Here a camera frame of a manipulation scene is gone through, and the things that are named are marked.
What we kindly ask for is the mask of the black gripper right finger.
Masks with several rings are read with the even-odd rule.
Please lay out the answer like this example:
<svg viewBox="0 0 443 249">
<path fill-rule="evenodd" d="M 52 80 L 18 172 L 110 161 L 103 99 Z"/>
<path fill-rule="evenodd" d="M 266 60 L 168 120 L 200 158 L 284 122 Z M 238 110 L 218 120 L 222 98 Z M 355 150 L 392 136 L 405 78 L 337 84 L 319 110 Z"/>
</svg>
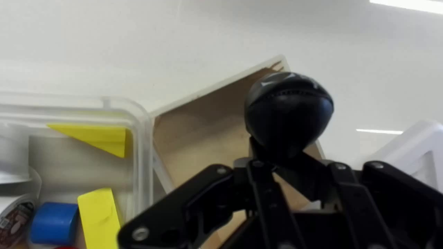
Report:
<svg viewBox="0 0 443 249">
<path fill-rule="evenodd" d="M 345 215 L 352 249 L 443 249 L 443 193 L 381 160 L 327 164 L 327 201 Z"/>
</svg>

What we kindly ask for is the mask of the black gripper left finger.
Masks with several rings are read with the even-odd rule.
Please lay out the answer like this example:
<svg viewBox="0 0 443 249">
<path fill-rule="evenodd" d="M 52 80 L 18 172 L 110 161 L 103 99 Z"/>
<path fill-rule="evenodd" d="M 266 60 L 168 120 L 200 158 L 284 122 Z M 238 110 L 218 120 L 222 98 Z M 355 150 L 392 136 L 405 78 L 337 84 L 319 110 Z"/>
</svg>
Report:
<svg viewBox="0 0 443 249">
<path fill-rule="evenodd" d="M 119 249 L 197 249 L 238 210 L 252 205 L 245 167 L 211 164 L 128 221 Z"/>
</svg>

